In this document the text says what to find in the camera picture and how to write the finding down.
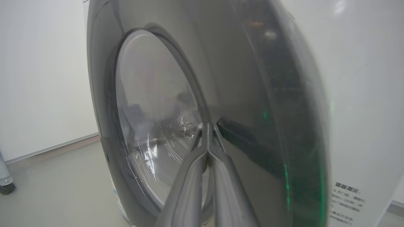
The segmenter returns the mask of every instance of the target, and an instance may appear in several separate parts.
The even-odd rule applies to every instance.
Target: warning label
[[[366,203],[366,200],[360,195],[360,190],[336,182],[331,196],[331,220],[351,226],[356,215],[361,212]]]

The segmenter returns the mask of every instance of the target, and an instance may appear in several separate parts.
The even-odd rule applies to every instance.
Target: baseboard
[[[42,150],[39,150],[39,151],[30,153],[30,154],[27,154],[27,155],[24,155],[24,156],[20,156],[20,157],[17,157],[17,158],[13,158],[13,159],[11,159],[11,160],[6,161],[6,164],[10,164],[10,163],[13,163],[13,162],[17,162],[17,161],[20,161],[20,160],[22,160],[22,159],[26,159],[26,158],[29,158],[29,157],[32,157],[32,156],[36,156],[36,155],[39,155],[39,154],[42,154],[42,153],[45,153],[45,152],[48,152],[48,151],[53,151],[53,150],[60,149],[60,148],[65,148],[65,147],[68,148],[68,146],[77,144],[77,143],[79,143],[79,142],[81,142],[81,141],[86,141],[86,140],[88,140],[88,139],[97,139],[97,140],[99,140],[99,136],[98,136],[98,135],[99,135],[98,132],[97,132],[97,133],[93,133],[93,134],[91,134],[91,135],[84,136],[84,137],[80,137],[80,138],[77,138],[77,139],[68,141],[68,142],[66,142],[66,143],[61,143],[61,144],[58,144],[58,145],[55,145],[55,146],[52,146],[52,147],[48,147],[48,148],[45,148],[45,149],[42,149]]]
[[[393,200],[387,212],[404,217],[404,203]]]

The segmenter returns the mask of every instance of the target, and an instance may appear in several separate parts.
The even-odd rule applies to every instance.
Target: metal pole
[[[7,195],[12,192],[15,189],[13,181],[0,152],[0,193]]]

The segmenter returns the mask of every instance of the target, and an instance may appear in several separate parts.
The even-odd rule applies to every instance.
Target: floor
[[[118,211],[98,139],[11,163],[9,169],[17,189],[0,194],[1,227],[130,226]],[[378,225],[403,226],[403,217],[388,212]]]

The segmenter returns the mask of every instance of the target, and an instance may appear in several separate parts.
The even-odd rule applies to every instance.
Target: washing machine door
[[[326,225],[324,94],[279,2],[92,0],[87,37],[101,142],[132,225],[154,226],[201,122],[220,130],[259,225]],[[201,224],[214,213],[209,172]]]

